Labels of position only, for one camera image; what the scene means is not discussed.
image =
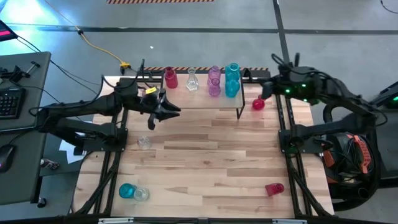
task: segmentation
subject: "purple vase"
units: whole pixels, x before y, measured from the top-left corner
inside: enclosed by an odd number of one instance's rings
[[[218,96],[221,93],[220,80],[214,78],[209,85],[210,96]]]
[[[220,69],[218,68],[217,65],[213,66],[213,67],[209,70],[209,76],[208,76],[208,78],[207,78],[207,85],[208,85],[208,86],[211,85],[211,80],[214,79],[214,78],[216,78],[216,79],[218,79],[218,80],[220,80],[220,78],[221,78],[221,71],[220,71]]]

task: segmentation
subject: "gray floor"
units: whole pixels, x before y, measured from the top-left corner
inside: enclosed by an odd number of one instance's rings
[[[276,29],[272,0],[215,0],[214,3],[107,5],[105,0],[51,2],[78,26],[152,28],[253,28]],[[398,30],[398,15],[385,11],[378,0],[280,0],[285,29]],[[398,1],[384,0],[398,11]],[[23,16],[14,16],[18,12]],[[42,0],[8,0],[0,19],[6,23],[70,24]],[[100,82],[101,74],[119,75],[118,61],[86,45],[75,32],[22,30],[19,35],[75,75]],[[238,62],[248,67],[277,67],[271,53],[281,55],[278,34],[87,32],[92,43],[111,50],[137,67],[142,58],[150,66],[210,66]],[[396,82],[398,58],[396,35],[286,35],[290,57],[296,52],[302,64],[311,65],[343,80],[354,93],[371,98]],[[16,40],[1,42],[0,55],[30,50]],[[97,90],[98,86],[88,84]],[[93,97],[50,66],[45,89],[60,101]],[[53,103],[44,95],[42,104]],[[312,107],[316,123],[322,122],[323,105]],[[337,110],[336,118],[346,112]],[[47,148],[58,147],[54,141]],[[0,220],[66,214],[76,183],[76,174],[46,177],[42,196],[49,204],[42,209],[21,203],[0,207]],[[396,189],[378,190],[359,208],[337,215],[345,218],[397,223]]]

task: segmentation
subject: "yellow cable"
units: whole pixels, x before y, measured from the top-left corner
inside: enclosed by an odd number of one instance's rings
[[[79,27],[77,27],[71,20],[69,20],[66,16],[64,16],[60,11],[58,11],[56,8],[54,8],[47,0],[44,0],[55,12],[59,13],[64,19],[66,19],[70,24],[72,24],[77,31],[79,31]],[[86,36],[84,34],[80,34],[83,39],[86,41],[86,43],[92,47],[94,47],[97,50],[103,51],[111,56],[113,56],[114,58],[118,59],[120,61],[120,66],[126,68],[127,66],[130,66],[130,64],[123,62],[123,60],[121,60],[118,56],[116,56],[115,54],[112,54],[112,52],[102,49],[101,47],[95,46],[92,43],[90,43],[90,41],[87,40]]]

